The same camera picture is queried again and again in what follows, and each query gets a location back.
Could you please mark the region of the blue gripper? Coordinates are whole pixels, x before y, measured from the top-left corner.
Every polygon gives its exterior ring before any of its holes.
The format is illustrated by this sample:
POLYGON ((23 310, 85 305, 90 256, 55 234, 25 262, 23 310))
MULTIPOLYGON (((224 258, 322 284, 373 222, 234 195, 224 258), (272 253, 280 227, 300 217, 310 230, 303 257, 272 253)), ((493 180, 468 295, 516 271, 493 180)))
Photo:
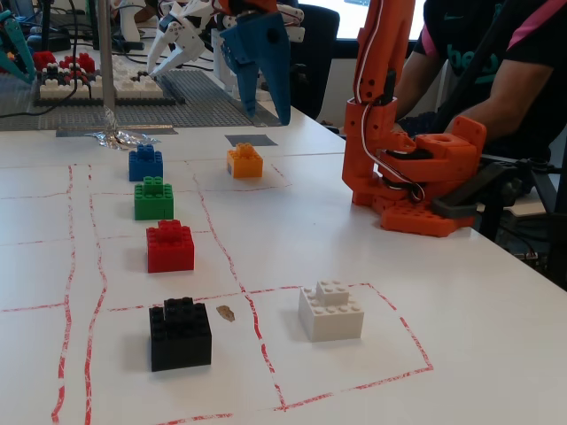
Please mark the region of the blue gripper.
POLYGON ((268 84, 278 119, 291 120, 289 40, 278 13, 249 14, 221 32, 222 55, 237 77, 241 104, 249 118, 256 114, 259 67, 268 84))

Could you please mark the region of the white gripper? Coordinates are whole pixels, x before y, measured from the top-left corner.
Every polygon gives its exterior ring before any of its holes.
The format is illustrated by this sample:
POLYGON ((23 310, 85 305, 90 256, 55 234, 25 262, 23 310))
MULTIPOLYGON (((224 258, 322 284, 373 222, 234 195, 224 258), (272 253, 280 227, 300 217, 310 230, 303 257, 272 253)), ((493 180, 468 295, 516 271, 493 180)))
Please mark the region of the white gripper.
POLYGON ((147 69, 161 75, 187 62, 196 61, 205 50, 201 34, 214 15, 211 1, 167 1, 149 51, 147 69), (164 49, 170 55, 157 64, 164 49))

